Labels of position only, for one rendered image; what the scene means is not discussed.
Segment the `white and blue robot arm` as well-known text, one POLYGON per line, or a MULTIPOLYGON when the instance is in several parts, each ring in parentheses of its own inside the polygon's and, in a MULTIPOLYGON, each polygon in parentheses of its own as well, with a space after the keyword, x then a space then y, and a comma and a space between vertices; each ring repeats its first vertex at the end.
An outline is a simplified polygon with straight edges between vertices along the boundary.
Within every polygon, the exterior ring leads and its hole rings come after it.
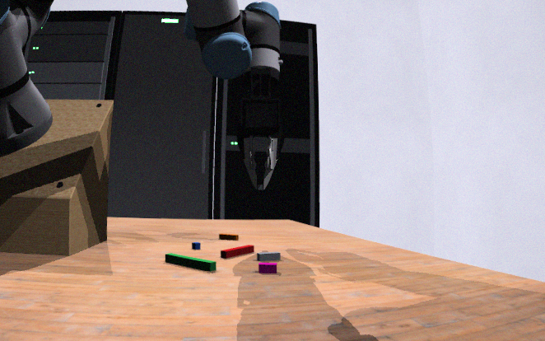
MULTIPOLYGON (((53 122, 22 53, 47 21, 53 1, 0 0, 0 155, 30 146, 53 122)), ((237 0, 186 3, 184 37, 198 41, 203 63, 214 77, 234 79, 251 68, 280 74, 281 26, 275 6, 252 2, 240 10, 237 0)))

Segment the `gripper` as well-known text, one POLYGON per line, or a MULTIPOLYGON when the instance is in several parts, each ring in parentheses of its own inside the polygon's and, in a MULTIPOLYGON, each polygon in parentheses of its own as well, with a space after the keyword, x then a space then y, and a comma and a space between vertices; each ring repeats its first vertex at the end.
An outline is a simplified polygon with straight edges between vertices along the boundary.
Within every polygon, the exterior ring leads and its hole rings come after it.
POLYGON ((250 71, 244 73, 243 83, 250 86, 250 98, 241 98, 237 142, 249 177, 254 187, 258 189, 258 176, 255 173, 256 162, 254 160, 257 143, 253 138, 255 135, 266 135, 268 138, 264 144, 264 150, 267 153, 267 160, 264 164, 266 172, 263 176, 263 189, 265 189, 284 143, 283 123, 280 123, 280 98, 271 98, 271 86, 276 86, 279 83, 279 75, 271 68, 251 68, 250 71), (251 136, 249 136, 250 134, 251 136), (272 136, 270 136, 271 134, 272 136))

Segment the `green rod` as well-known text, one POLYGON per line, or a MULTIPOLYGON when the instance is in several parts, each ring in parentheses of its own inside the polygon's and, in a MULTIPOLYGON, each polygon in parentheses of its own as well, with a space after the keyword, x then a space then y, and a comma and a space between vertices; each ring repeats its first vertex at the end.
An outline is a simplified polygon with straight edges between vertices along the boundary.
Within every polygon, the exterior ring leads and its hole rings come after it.
POLYGON ((171 253, 165 254, 165 261, 172 264, 183 265, 186 267, 206 270, 210 272, 217 270, 216 261, 198 259, 198 258, 184 256, 184 255, 176 255, 171 253))

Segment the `orange rod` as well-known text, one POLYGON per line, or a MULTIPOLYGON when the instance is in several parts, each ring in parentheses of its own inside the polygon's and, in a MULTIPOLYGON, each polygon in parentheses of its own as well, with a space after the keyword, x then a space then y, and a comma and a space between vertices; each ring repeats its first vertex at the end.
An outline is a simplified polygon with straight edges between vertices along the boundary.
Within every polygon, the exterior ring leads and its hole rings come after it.
POLYGON ((219 239, 224 239, 224 240, 234 240, 234 241, 237 241, 237 240, 239 240, 239 235, 232 235, 232 234, 219 234, 219 239))

